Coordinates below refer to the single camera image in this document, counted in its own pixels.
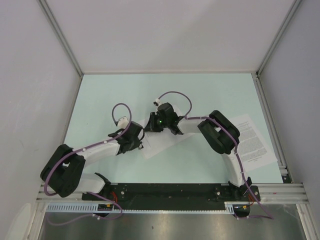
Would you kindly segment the sparse text paper sheet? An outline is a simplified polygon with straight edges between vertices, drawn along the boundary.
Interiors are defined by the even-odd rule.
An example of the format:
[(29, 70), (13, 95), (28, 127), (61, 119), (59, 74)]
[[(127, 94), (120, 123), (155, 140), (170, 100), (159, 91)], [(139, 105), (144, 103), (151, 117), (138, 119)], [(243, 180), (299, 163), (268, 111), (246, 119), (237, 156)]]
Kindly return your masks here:
[[(177, 106), (172, 106), (179, 116), (183, 116), (180, 109)], [(149, 118), (150, 117), (139, 122), (143, 125), (144, 130)], [(182, 135), (174, 135), (168, 128), (165, 128), (161, 132), (147, 132), (150, 135), (150, 158), (198, 133), (199, 131), (197, 129), (196, 123), (197, 121), (188, 122), (183, 116), (183, 119), (178, 123), (178, 128), (182, 131)]]

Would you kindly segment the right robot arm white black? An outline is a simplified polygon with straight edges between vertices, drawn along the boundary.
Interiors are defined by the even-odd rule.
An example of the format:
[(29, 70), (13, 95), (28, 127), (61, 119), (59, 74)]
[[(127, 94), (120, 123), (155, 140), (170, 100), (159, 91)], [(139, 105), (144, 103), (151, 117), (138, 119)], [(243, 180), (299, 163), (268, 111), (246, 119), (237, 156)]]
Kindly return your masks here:
[(220, 111), (214, 110), (208, 116), (179, 116), (170, 103), (163, 103), (150, 113), (144, 130), (160, 133), (164, 129), (173, 135), (202, 134), (209, 146), (222, 156), (231, 196), (237, 201), (248, 196), (252, 181), (238, 155), (240, 131)]

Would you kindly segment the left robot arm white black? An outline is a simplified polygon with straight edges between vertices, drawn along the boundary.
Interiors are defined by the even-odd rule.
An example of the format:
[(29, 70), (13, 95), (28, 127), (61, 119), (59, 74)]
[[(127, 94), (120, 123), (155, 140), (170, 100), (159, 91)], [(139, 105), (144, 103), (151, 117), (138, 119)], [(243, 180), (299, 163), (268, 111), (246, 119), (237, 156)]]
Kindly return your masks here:
[(47, 196), (68, 197), (75, 191), (93, 193), (98, 199), (110, 196), (109, 180), (100, 173), (84, 173), (86, 166), (142, 147), (143, 127), (132, 121), (125, 129), (109, 134), (102, 142), (74, 150), (66, 144), (58, 146), (45, 167), (40, 178), (44, 181)]

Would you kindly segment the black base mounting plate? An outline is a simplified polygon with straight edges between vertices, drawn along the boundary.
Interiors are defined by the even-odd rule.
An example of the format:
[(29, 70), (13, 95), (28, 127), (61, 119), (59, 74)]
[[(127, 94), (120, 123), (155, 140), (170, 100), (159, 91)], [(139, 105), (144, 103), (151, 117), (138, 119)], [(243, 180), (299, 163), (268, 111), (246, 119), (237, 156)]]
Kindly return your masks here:
[(108, 183), (98, 194), (128, 211), (219, 211), (250, 200), (246, 186), (230, 183)]

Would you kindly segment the left aluminium corner post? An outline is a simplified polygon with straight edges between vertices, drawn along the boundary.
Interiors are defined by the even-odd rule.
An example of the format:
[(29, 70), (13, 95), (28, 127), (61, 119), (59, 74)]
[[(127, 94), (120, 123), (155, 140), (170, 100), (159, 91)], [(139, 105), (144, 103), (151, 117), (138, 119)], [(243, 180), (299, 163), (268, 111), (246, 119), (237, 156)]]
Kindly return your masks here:
[(50, 27), (53, 30), (53, 33), (55, 34), (56, 38), (58, 39), (63, 51), (65, 52), (66, 56), (68, 57), (69, 61), (71, 62), (74, 70), (76, 71), (77, 75), (80, 77), (80, 79), (83, 78), (84, 72), (82, 71), (79, 62), (76, 59), (76, 56), (68, 43), (67, 38), (65, 37), (65, 34), (62, 31), (62, 28), (60, 27), (60, 24), (58, 23), (50, 5), (48, 4), (47, 0), (37, 0), (37, 3), (42, 10), (44, 16), (46, 17)]

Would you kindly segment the aluminium corner post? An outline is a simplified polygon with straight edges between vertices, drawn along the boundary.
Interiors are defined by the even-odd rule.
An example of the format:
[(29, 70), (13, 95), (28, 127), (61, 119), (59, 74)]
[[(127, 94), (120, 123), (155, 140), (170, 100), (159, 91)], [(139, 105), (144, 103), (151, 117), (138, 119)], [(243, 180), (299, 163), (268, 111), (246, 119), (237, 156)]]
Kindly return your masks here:
[(279, 29), (276, 32), (275, 37), (273, 38), (271, 45), (269, 46), (266, 54), (264, 55), (261, 63), (259, 64), (259, 67), (257, 68), (255, 74), (257, 77), (259, 77), (262, 72), (264, 71), (267, 63), (269, 62), (270, 58), (272, 57), (274, 51), (276, 50), (276, 47), (280, 43), (281, 39), (283, 38), (287, 28), (289, 27), (291, 21), (293, 20), (296, 12), (298, 11), (299, 7), (303, 3), (303, 0), (294, 0), (291, 4), (287, 14), (285, 15)]
[(58, 39), (63, 51), (65, 52), (66, 56), (68, 57), (69, 61), (71, 62), (74, 70), (76, 71), (77, 75), (80, 77), (80, 79), (83, 78), (84, 72), (82, 71), (79, 62), (76, 59), (76, 56), (68, 43), (67, 38), (65, 37), (65, 34), (62, 31), (62, 28), (60, 27), (60, 24), (58, 23), (50, 5), (48, 4), (47, 0), (37, 0), (37, 3), (42, 10), (44, 16), (46, 17), (50, 27), (53, 30), (53, 33), (55, 34), (56, 38)]

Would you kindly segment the right aluminium corner post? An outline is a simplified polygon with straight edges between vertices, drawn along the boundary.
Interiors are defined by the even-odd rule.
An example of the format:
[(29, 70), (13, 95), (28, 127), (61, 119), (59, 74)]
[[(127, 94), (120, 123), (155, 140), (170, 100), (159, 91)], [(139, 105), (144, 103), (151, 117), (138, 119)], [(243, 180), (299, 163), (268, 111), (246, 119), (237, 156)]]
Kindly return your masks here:
[(257, 77), (259, 77), (262, 72), (264, 71), (267, 63), (269, 62), (270, 58), (272, 57), (274, 51), (276, 50), (276, 47), (280, 43), (281, 39), (283, 38), (287, 28), (289, 27), (291, 21), (293, 20), (296, 12), (298, 11), (299, 7), (303, 3), (303, 0), (294, 0), (291, 4), (287, 14), (285, 15), (279, 29), (276, 32), (275, 37), (273, 38), (271, 45), (269, 46), (266, 54), (264, 55), (261, 63), (259, 64), (259, 67), (257, 68), (255, 74)]

